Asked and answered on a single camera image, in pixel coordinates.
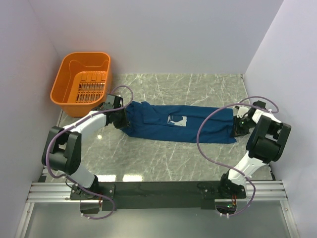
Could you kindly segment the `blue t shirt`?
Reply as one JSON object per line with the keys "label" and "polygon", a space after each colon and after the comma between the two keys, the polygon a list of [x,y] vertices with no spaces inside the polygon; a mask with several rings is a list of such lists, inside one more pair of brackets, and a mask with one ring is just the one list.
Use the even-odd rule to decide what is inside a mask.
{"label": "blue t shirt", "polygon": [[[205,118],[216,111],[214,107],[186,105],[151,105],[133,101],[127,108],[129,125],[121,130],[130,137],[195,143],[199,127]],[[233,110],[223,109],[203,126],[201,143],[235,143]]]}

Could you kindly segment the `orange plastic basket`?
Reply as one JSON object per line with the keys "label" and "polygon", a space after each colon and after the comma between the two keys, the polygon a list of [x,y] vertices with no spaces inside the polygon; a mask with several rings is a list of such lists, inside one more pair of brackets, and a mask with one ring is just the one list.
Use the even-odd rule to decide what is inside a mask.
{"label": "orange plastic basket", "polygon": [[70,117],[85,116],[111,91],[111,58],[103,52],[74,52],[63,60],[50,98]]}

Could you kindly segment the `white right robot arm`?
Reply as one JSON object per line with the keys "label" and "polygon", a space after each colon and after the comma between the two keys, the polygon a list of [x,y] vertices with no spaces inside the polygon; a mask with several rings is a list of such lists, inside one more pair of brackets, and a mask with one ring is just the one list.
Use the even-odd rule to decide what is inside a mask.
{"label": "white right robot arm", "polygon": [[246,154],[234,167],[223,174],[217,186],[221,197],[240,195],[246,178],[250,178],[259,168],[280,159],[291,132],[291,125],[278,120],[272,113],[265,112],[266,103],[256,101],[256,108],[240,106],[233,119],[234,137],[252,133],[246,144]]}

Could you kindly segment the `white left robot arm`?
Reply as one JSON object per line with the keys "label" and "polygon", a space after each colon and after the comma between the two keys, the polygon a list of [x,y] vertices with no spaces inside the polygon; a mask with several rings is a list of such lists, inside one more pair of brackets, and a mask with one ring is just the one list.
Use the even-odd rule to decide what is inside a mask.
{"label": "white left robot arm", "polygon": [[87,199],[99,193],[99,181],[81,164],[82,142],[99,129],[113,124],[117,129],[128,125],[123,98],[109,94],[106,101],[94,107],[86,116],[64,126],[49,130],[42,155],[42,164],[76,182]]}

